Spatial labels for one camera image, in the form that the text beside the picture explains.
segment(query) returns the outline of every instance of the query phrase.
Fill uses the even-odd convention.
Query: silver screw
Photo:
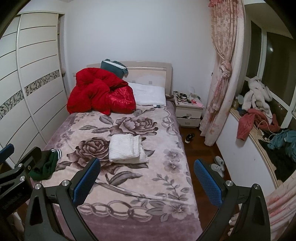
[[[34,188],[37,189],[37,190],[40,189],[41,188],[41,184],[40,183],[36,184]]]
[[[227,186],[232,187],[233,186],[233,182],[232,181],[226,181],[225,182]]]
[[[62,181],[62,185],[63,185],[63,186],[68,186],[69,183],[70,183],[69,180],[63,180],[63,181]]]
[[[257,190],[261,189],[259,184],[254,184],[254,188],[257,189]]]

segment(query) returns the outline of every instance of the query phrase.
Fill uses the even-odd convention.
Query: floral blanket
[[[62,158],[42,184],[70,180],[97,157],[101,173],[78,210],[99,240],[195,241],[202,229],[172,103],[137,108],[131,115],[71,114],[45,147],[61,149]],[[110,136],[124,133],[141,136],[148,163],[108,160]],[[73,238],[55,209],[65,234]]]

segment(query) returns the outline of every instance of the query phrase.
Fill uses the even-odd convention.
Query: slipper
[[[219,166],[221,166],[221,169],[222,169],[222,171],[225,171],[225,167],[224,167],[224,160],[221,158],[221,157],[219,157],[219,156],[216,156],[215,158],[214,158],[214,162],[217,164],[217,165],[219,165]]]
[[[224,173],[222,171],[221,166],[218,166],[217,164],[211,164],[210,167],[213,171],[218,172],[221,177],[224,177]]]

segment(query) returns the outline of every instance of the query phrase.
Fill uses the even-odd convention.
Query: curtain
[[[217,52],[201,136],[212,146],[229,115],[242,65],[244,5],[242,0],[211,0],[212,41]]]
[[[276,241],[296,213],[296,171],[265,200],[269,214],[271,241]],[[237,217],[238,214],[231,218],[230,225],[235,225]]]

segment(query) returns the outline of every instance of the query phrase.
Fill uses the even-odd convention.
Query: white pillow
[[[133,89],[137,105],[162,105],[166,106],[165,88],[152,85],[128,83]]]

